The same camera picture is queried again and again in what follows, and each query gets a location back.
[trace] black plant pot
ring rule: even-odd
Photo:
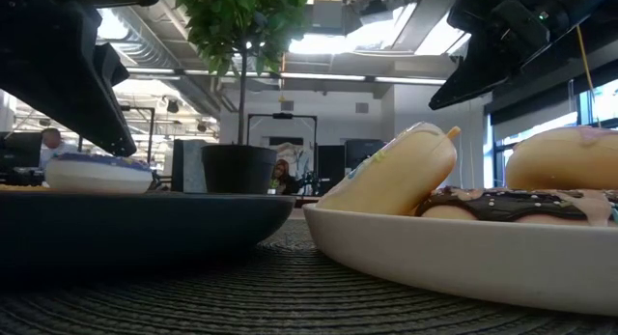
[[[206,189],[219,194],[266,194],[277,152],[268,148],[211,145],[202,148]]]

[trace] donut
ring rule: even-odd
[[[618,227],[618,192],[602,190],[435,190],[415,216],[531,224]]]
[[[148,190],[153,173],[129,157],[60,154],[47,163],[45,181],[63,191],[140,194]]]
[[[506,165],[514,189],[618,189],[618,131],[560,127],[518,143]]]
[[[320,209],[408,214],[453,171],[457,151],[439,127],[418,123],[363,161],[317,203]]]

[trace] woven placemat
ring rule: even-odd
[[[330,261],[290,220],[226,265],[0,295],[0,334],[618,334],[616,319],[432,293]]]

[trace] potted plant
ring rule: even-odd
[[[255,58],[255,71],[279,70],[292,39],[300,39],[307,0],[177,0],[190,17],[188,40],[210,71],[219,76],[230,69],[240,79],[239,136],[236,145],[203,149],[208,192],[267,193],[276,152],[245,146],[245,86],[247,62]],[[242,58],[234,66],[233,57]]]

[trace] black plate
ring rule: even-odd
[[[0,273],[110,270],[235,254],[279,229],[294,202],[283,196],[0,192]]]

